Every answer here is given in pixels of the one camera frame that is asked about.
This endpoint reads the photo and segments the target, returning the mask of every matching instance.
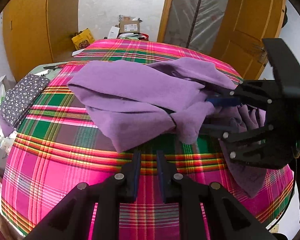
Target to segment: paper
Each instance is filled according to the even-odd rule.
[[[129,36],[134,36],[134,35],[138,35],[138,34],[135,34],[135,33],[122,33],[118,36],[118,38],[121,38],[121,37],[129,37]]]
[[[44,76],[44,75],[49,74],[49,72],[50,72],[50,70],[49,70],[49,69],[46,69],[46,70],[41,71],[41,72],[39,72],[39,73],[37,73],[37,74],[35,74],[35,75],[36,75],[36,76]]]
[[[76,51],[72,52],[72,57],[75,56],[75,55],[80,54],[83,51],[84,51],[84,49],[79,49],[79,50],[76,50]]]
[[[138,24],[127,24],[124,26],[125,32],[133,32],[138,30]]]
[[[118,37],[119,30],[120,28],[112,26],[108,34],[108,39],[116,39]]]

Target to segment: black cable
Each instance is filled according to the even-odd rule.
[[[290,197],[289,197],[289,200],[288,200],[288,203],[282,213],[282,215],[279,217],[279,219],[268,229],[268,231],[270,231],[277,223],[279,223],[280,219],[283,217],[283,215],[285,214],[285,212],[287,211],[288,207],[289,207],[289,204],[291,202],[291,199],[293,197],[293,194],[294,194],[294,187],[296,186],[296,179],[297,179],[297,159],[296,160],[296,170],[294,172],[294,178],[293,178],[293,184],[292,184],[292,190],[291,190],[291,194],[290,194]]]

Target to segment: door frame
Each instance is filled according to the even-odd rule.
[[[164,0],[157,42],[163,43],[166,34],[172,0]]]

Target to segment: dark polka dot cloth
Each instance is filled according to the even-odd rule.
[[[26,75],[10,89],[0,104],[2,117],[18,129],[35,99],[48,86],[50,80],[33,74]]]

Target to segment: yellow box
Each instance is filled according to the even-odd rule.
[[[94,43],[94,38],[89,29],[79,32],[76,36],[72,38],[72,42],[77,50],[85,49],[92,43]]]

